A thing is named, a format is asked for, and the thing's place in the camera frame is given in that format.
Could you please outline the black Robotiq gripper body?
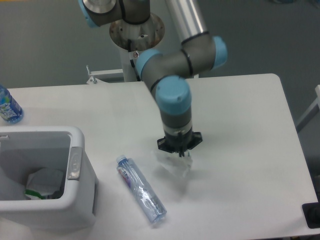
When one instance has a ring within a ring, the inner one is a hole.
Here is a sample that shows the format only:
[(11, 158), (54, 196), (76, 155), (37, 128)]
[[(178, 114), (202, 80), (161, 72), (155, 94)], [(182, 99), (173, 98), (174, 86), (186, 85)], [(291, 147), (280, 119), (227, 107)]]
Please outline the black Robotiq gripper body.
[(168, 153), (184, 153), (194, 149), (202, 142), (201, 132), (188, 131), (186, 134), (171, 135), (164, 132), (164, 137), (157, 140), (157, 147)]

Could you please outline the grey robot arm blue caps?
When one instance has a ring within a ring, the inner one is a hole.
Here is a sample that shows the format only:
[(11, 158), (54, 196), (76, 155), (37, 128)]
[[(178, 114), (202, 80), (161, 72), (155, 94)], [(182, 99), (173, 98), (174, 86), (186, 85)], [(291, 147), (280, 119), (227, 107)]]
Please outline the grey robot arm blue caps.
[(79, 7), (90, 27), (109, 25), (113, 43), (125, 50), (124, 71), (145, 83), (162, 119), (164, 137), (159, 150), (180, 157), (202, 142), (193, 131), (192, 94), (187, 78), (222, 66), (228, 58), (225, 42), (211, 36), (195, 0), (168, 0), (166, 6), (176, 27), (180, 50), (163, 54), (162, 20), (151, 12), (148, 0), (81, 0)]

